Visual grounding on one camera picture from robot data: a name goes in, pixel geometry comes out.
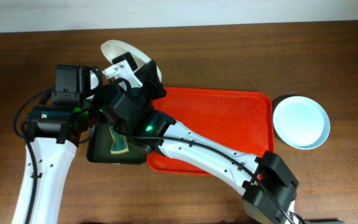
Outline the green yellow sponge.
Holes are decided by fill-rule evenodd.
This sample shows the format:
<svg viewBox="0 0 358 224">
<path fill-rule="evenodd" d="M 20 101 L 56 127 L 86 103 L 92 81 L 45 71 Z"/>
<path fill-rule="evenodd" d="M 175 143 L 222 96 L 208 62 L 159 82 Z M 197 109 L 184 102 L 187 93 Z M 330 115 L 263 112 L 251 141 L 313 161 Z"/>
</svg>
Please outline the green yellow sponge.
<svg viewBox="0 0 358 224">
<path fill-rule="evenodd" d="M 112 145 L 110 153 L 115 154 L 125 154 L 129 152 L 129 146 L 127 144 L 127 139 L 125 136 L 118 134 L 113 129 L 109 129 L 112 137 Z"/>
</svg>

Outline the white plate with red smear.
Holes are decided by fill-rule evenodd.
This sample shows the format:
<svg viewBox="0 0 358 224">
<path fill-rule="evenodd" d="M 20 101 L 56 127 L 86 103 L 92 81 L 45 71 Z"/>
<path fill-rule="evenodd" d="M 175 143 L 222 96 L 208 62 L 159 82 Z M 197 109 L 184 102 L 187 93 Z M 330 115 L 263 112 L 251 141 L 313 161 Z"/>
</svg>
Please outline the white plate with red smear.
<svg viewBox="0 0 358 224">
<path fill-rule="evenodd" d="M 322 145 L 331 128 L 324 108 L 304 96 L 288 96 L 280 101 L 273 112 L 273 127 L 283 142 L 302 150 Z"/>
</svg>

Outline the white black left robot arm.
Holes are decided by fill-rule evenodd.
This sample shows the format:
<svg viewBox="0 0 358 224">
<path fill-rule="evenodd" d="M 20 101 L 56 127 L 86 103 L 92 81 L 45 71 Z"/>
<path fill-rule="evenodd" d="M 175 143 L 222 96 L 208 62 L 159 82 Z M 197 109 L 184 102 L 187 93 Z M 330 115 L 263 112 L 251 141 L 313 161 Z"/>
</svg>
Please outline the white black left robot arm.
<svg viewBox="0 0 358 224">
<path fill-rule="evenodd" d="M 90 101 L 103 85 L 98 67 L 58 65 L 56 84 L 14 132 L 24 139 L 26 165 L 13 223 L 56 223 L 65 180 L 81 134 L 94 127 Z"/>
</svg>

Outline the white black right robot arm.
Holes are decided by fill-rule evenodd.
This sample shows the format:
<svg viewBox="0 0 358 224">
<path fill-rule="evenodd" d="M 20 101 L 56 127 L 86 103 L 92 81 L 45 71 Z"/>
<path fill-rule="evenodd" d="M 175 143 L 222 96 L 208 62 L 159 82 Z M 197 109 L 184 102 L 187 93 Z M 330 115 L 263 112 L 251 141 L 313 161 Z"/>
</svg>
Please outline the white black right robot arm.
<svg viewBox="0 0 358 224">
<path fill-rule="evenodd" d="M 221 179 L 242 196 L 246 213 L 259 223 L 304 222 L 293 211 L 298 180 L 279 155 L 230 149 L 153 107 L 153 100 L 167 94 L 153 60 L 141 67 L 123 60 L 103 75 L 110 84 L 94 99 L 116 133 L 146 154 L 157 152 Z"/>
</svg>

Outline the black rectangular tray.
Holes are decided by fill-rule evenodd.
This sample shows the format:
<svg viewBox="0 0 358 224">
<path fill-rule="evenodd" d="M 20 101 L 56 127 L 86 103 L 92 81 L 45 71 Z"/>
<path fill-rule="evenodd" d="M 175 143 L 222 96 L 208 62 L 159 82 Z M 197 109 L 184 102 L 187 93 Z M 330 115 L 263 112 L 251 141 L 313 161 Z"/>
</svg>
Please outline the black rectangular tray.
<svg viewBox="0 0 358 224">
<path fill-rule="evenodd" d="M 87 159 L 95 163 L 110 164 L 142 164 L 146 161 L 146 155 L 131 142 L 127 142 L 129 152 L 125 154 L 110 153 L 112 137 L 109 129 L 113 126 L 108 123 L 99 124 L 95 129 L 93 136 L 89 140 Z"/>
</svg>

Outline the red plastic tray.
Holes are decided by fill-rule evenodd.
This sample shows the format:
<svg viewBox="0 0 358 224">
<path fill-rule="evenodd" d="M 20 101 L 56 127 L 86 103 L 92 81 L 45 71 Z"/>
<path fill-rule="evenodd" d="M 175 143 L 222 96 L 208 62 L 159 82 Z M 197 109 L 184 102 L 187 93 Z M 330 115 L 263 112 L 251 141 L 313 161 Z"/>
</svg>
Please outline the red plastic tray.
<svg viewBox="0 0 358 224">
<path fill-rule="evenodd" d="M 263 156 L 275 150 L 272 102 L 257 91 L 168 87 L 156 110 L 231 149 Z"/>
</svg>

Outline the white clean plate on table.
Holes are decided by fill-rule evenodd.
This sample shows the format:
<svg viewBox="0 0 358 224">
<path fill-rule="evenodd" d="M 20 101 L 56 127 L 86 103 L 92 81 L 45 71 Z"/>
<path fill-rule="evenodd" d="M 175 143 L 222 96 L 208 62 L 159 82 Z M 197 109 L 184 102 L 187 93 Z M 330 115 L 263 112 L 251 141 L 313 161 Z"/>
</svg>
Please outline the white clean plate on table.
<svg viewBox="0 0 358 224">
<path fill-rule="evenodd" d="M 328 138 L 331 123 L 324 108 L 309 98 L 299 98 L 287 106 L 286 131 L 281 137 L 291 147 L 310 150 Z"/>
</svg>

